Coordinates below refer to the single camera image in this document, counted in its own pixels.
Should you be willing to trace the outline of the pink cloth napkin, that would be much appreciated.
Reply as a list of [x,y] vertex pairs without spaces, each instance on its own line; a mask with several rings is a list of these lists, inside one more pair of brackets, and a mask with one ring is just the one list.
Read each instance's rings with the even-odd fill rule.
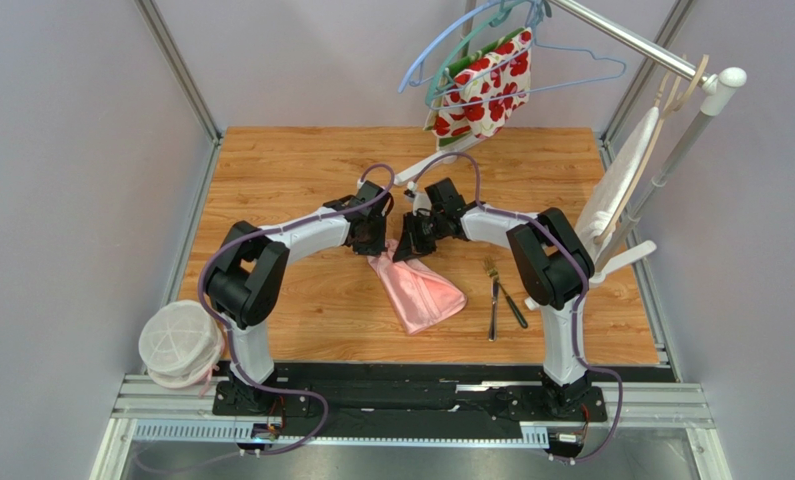
[[396,240],[386,250],[368,256],[367,262],[380,280],[407,335],[415,335],[460,313],[467,295],[451,281],[418,259],[396,260]]

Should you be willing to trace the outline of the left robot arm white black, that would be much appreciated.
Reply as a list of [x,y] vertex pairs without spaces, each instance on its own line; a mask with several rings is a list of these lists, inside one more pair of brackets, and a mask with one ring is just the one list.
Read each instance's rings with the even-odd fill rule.
[[314,212],[277,225],[234,223],[203,267],[199,302],[226,329],[231,371],[243,384],[272,395],[300,395],[268,384],[274,373],[267,319],[287,268],[326,249],[347,246],[376,256],[385,251],[388,187],[370,181],[356,194],[324,203]]

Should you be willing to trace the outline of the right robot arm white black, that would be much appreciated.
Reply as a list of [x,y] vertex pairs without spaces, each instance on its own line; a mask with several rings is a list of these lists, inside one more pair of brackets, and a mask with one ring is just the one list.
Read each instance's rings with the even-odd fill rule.
[[585,382],[581,315],[577,303],[595,273],[590,254],[558,208],[541,213],[498,209],[482,201],[468,203],[445,178],[406,196],[413,210],[403,217],[395,262],[436,251],[445,238],[486,242],[510,250],[524,290],[539,307],[545,335],[545,376],[560,388]]

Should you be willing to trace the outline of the light blue hanger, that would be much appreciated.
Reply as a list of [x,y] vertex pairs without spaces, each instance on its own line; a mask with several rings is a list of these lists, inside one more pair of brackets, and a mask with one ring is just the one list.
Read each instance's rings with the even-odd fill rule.
[[437,84],[447,65],[469,53],[474,38],[484,30],[506,25],[513,12],[526,4],[527,19],[533,27],[547,14],[543,1],[464,1],[462,13],[444,27],[417,54],[397,86],[399,94]]

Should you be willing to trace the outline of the red floral cloth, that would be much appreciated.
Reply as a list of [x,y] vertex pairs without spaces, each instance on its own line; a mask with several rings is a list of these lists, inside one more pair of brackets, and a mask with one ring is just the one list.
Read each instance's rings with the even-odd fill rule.
[[531,28],[517,29],[444,69],[425,124],[438,148],[493,136],[529,101],[532,41]]

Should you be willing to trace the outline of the white hanging cloth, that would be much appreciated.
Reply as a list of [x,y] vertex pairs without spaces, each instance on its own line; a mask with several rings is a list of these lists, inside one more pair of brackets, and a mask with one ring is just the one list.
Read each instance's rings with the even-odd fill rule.
[[660,118],[658,107],[650,108],[617,152],[574,227],[578,238],[596,262],[615,229],[614,215],[627,202],[626,194],[635,183],[647,147]]

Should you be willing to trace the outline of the white clothes rack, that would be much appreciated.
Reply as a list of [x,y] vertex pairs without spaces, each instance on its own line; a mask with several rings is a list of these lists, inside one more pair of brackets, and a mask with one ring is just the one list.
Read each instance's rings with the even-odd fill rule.
[[742,69],[731,67],[720,74],[711,75],[704,72],[698,75],[695,73],[696,66],[694,64],[669,51],[669,46],[680,34],[697,5],[694,0],[675,1],[653,40],[642,37],[577,1],[551,1],[549,4],[574,16],[643,57],[633,80],[610,117],[609,124],[596,134],[599,147],[607,152],[615,151],[613,143],[620,137],[622,127],[633,112],[634,104],[643,94],[646,83],[651,80],[659,67],[667,73],[685,79],[689,84],[696,85],[705,94],[699,112],[673,151],[671,159],[675,162],[684,158],[706,126],[722,112],[733,94],[745,84],[746,72]]

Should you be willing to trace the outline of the teal green hanger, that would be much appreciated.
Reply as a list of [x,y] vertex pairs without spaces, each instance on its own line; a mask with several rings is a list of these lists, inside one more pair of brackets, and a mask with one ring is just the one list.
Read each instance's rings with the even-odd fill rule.
[[[471,48],[472,40],[480,35],[484,30],[493,29],[504,24],[512,11],[522,5],[528,5],[528,13],[524,21],[527,28],[535,28],[546,18],[552,16],[551,4],[549,1],[486,1],[485,3],[474,6],[472,9],[463,13],[452,24],[446,27],[419,55],[412,70],[406,73],[402,86],[410,84],[409,75],[417,73],[418,79],[412,83],[413,86],[427,86],[425,104],[431,110],[440,109],[439,98],[445,94],[445,88],[454,84],[453,80],[446,80],[445,74],[455,75],[455,70],[450,66],[462,61],[476,51]],[[453,33],[459,34],[459,40],[453,50],[445,57],[442,64],[428,77],[424,76],[424,65],[428,56]]]

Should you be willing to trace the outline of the white mesh basket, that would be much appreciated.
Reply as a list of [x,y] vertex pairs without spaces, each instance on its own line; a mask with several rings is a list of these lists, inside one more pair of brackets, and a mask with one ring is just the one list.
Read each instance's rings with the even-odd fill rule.
[[138,341],[147,375],[173,390],[207,384],[224,349],[222,330],[193,300],[162,307],[144,325]]

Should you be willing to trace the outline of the black handled knife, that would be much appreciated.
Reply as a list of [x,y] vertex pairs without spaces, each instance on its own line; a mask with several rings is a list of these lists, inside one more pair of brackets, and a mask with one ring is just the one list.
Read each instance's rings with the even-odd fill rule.
[[529,327],[529,323],[527,322],[525,316],[523,315],[523,313],[519,309],[519,307],[516,304],[516,302],[514,301],[514,299],[511,297],[511,295],[507,292],[507,290],[505,289],[505,287],[501,283],[498,283],[498,286],[499,286],[500,292],[503,294],[504,299],[505,299],[508,307],[510,308],[514,318],[518,322],[519,326],[522,329],[527,329]]

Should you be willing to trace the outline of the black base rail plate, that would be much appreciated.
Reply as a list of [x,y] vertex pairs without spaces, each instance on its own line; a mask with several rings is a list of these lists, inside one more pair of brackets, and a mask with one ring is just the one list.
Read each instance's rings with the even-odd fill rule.
[[614,416],[590,377],[556,387],[530,364],[279,362],[267,391],[228,363],[220,374],[213,414],[258,417],[285,437],[515,440],[523,422],[579,429]]

